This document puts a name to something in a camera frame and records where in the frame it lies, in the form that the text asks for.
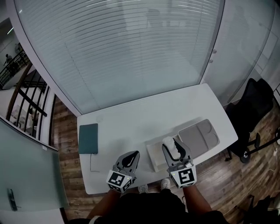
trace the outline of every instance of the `door handle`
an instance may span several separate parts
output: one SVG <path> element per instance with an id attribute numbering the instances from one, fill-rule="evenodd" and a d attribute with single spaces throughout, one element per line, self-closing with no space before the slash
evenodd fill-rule
<path id="1" fill-rule="evenodd" d="M 9 198 L 9 201 L 10 201 L 10 206 L 11 206 L 12 210 L 15 212 L 15 211 L 18 210 L 18 207 L 17 207 L 16 201 L 14 200 L 13 190 L 12 189 L 7 189 L 7 191 L 8 191 L 8 198 Z"/>

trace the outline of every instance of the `wooden floor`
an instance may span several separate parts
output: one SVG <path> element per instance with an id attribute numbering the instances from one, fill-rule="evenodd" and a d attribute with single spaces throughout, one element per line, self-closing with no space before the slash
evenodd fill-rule
<path id="1" fill-rule="evenodd" d="M 251 137 L 254 138 L 259 132 L 261 143 L 265 143 L 273 137 L 270 130 L 274 132 L 279 126 L 280 111 L 275 104 L 273 110 L 259 122 Z M 58 98 L 53 114 L 52 146 L 59 150 L 61 173 L 69 202 L 69 208 L 65 209 L 67 218 L 71 220 L 86 217 L 102 199 L 102 194 L 88 195 L 85 192 L 78 154 L 77 119 Z M 196 167 L 198 189 L 211 207 L 221 211 L 229 223 L 235 224 L 243 217 L 243 213 L 235 206 L 247 210 L 250 194 L 255 196 L 256 204 L 259 199 L 267 195 L 273 196 L 280 189 L 280 165 L 276 167 L 274 150 L 274 146 L 270 145 L 252 154 L 248 164 L 241 163 L 235 155 L 233 160 L 225 162 L 228 154 L 224 150 Z M 277 159 L 280 161 L 280 153 L 277 154 Z M 149 191 L 158 192 L 159 184 L 151 183 Z M 183 197 L 182 190 L 174 185 L 171 191 L 180 198 Z"/>

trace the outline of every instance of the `white desk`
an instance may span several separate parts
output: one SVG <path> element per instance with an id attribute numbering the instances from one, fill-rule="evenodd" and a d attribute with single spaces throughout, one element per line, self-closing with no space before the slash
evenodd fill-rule
<path id="1" fill-rule="evenodd" d="M 194 159 L 197 165 L 218 154 L 238 137 L 223 107 L 207 84 L 187 87 L 120 104 L 77 118 L 80 125 L 98 123 L 98 154 L 81 154 L 80 163 L 88 194 L 109 190 L 106 178 L 118 157 L 138 150 L 140 160 L 135 172 L 136 187 L 168 176 L 155 173 L 146 150 L 146 141 L 209 119 L 220 139 L 213 149 Z"/>

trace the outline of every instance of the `dark green folder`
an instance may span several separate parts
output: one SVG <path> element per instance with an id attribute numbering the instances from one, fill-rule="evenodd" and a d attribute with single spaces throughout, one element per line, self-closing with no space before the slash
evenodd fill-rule
<path id="1" fill-rule="evenodd" d="M 79 154 L 98 153 L 98 124 L 81 125 L 79 131 Z"/>

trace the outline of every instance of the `sneaker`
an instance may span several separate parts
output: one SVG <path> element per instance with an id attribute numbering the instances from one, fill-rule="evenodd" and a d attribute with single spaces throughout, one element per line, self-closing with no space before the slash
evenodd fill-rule
<path id="1" fill-rule="evenodd" d="M 168 178 L 161 181 L 161 190 L 163 189 L 170 189 L 170 180 Z"/>
<path id="2" fill-rule="evenodd" d="M 142 185 L 142 186 L 139 186 L 138 187 L 138 191 L 139 191 L 139 194 L 143 194 L 143 193 L 149 193 L 148 191 L 148 185 L 145 184 L 145 185 Z"/>

